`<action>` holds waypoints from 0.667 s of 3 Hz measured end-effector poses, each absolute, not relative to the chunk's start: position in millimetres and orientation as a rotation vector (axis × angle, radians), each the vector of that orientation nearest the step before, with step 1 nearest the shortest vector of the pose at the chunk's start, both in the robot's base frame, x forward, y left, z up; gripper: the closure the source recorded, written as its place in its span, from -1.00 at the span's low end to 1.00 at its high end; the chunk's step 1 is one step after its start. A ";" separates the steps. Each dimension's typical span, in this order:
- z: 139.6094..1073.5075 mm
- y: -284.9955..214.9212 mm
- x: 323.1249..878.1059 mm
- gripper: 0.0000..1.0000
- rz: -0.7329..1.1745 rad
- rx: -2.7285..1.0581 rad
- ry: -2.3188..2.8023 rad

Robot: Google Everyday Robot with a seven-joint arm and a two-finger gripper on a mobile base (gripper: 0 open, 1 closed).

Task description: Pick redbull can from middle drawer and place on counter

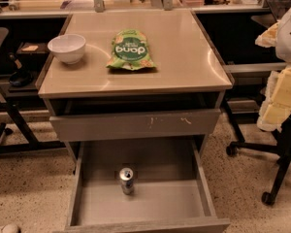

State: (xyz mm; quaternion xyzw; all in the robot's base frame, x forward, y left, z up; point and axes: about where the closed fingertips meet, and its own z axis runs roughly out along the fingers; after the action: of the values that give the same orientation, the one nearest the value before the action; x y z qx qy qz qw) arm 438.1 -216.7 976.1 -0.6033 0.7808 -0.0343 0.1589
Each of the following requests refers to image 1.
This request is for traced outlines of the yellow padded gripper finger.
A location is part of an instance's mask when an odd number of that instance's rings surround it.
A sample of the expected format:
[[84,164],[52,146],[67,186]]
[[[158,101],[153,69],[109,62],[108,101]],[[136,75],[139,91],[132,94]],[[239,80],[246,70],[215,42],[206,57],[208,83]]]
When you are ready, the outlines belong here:
[[271,72],[265,96],[257,126],[264,131],[280,131],[281,124],[291,115],[291,65],[281,72]]
[[259,35],[255,40],[255,44],[263,48],[275,47],[277,42],[277,29],[278,22]]

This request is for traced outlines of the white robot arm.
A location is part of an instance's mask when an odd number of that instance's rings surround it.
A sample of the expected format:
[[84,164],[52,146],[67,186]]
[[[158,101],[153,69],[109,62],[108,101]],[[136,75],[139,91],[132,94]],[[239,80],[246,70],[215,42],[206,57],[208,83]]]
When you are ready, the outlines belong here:
[[282,71],[272,71],[268,77],[266,98],[257,120],[257,126],[262,130],[280,131],[281,124],[291,115],[291,8],[279,22],[259,35],[255,44],[275,47],[276,57],[287,63]]

